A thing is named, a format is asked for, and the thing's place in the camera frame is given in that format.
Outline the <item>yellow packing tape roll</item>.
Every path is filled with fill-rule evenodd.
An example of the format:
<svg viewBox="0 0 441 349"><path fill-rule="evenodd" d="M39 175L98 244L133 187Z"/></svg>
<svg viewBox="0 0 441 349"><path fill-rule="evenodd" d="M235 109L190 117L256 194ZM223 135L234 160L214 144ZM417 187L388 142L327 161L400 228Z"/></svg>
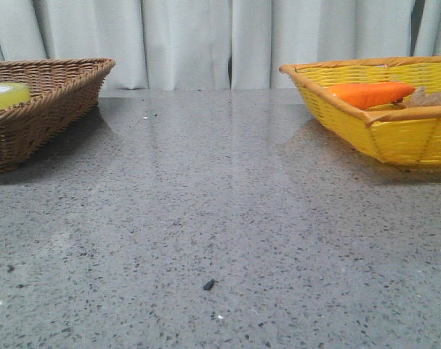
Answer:
<svg viewBox="0 0 441 349"><path fill-rule="evenodd" d="M0 110L18 103L27 103L31 98L30 88L26 84L0 82Z"/></svg>

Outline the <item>small black debris piece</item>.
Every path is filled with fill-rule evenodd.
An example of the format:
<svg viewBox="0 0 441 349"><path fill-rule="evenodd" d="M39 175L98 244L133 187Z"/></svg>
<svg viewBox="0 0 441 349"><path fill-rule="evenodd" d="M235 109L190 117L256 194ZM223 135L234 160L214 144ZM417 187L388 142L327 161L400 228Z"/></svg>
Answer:
<svg viewBox="0 0 441 349"><path fill-rule="evenodd" d="M209 280L208 282L206 282L203 285L203 290L205 290L205 291L211 290L212 287L214 286L214 284L215 284L215 280L214 279Z"/></svg>

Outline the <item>white curtain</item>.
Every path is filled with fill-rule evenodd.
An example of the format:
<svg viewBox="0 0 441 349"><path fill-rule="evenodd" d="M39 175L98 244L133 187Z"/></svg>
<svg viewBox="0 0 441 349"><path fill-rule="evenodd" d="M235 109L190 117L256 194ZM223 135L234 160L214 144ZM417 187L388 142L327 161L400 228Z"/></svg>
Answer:
<svg viewBox="0 0 441 349"><path fill-rule="evenodd" d="M441 55L441 1L0 1L0 61L108 57L108 89L286 88L287 63Z"/></svg>

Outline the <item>orange block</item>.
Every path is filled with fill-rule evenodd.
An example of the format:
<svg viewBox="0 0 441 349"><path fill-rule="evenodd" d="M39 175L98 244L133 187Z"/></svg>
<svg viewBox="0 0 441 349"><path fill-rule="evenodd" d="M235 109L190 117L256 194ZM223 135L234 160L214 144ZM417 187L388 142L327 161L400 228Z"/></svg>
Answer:
<svg viewBox="0 0 441 349"><path fill-rule="evenodd" d="M327 87L327 90L340 100L365 110L401 100L413 94L416 88L402 82L387 81L370 84L335 84Z"/></svg>

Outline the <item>brown wicker basket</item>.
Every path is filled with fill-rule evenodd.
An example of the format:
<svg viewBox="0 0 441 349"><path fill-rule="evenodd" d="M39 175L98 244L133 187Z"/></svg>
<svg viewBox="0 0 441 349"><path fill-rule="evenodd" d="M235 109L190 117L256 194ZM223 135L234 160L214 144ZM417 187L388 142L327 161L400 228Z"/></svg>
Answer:
<svg viewBox="0 0 441 349"><path fill-rule="evenodd" d="M0 110L0 172L26 161L98 104L110 58L0 62L0 82L27 84L31 98Z"/></svg>

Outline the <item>yellow wicker basket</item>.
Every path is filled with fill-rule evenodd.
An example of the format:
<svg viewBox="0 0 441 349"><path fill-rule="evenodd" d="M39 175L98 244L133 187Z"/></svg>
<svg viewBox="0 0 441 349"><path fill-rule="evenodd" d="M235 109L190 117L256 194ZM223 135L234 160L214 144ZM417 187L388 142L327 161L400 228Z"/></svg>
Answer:
<svg viewBox="0 0 441 349"><path fill-rule="evenodd" d="M441 92L441 55L285 64L280 72L294 82L310 113L359 152L383 163L441 166L441 105L360 110L327 91L334 84L400 81Z"/></svg>

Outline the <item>crumpled brown paper piece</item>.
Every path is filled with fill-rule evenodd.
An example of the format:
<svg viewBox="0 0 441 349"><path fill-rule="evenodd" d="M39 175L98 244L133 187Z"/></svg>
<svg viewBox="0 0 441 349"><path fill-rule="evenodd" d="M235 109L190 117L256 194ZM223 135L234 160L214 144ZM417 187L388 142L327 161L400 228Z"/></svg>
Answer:
<svg viewBox="0 0 441 349"><path fill-rule="evenodd" d="M426 93L425 87L417 88L404 102L408 108L441 106L441 92Z"/></svg>

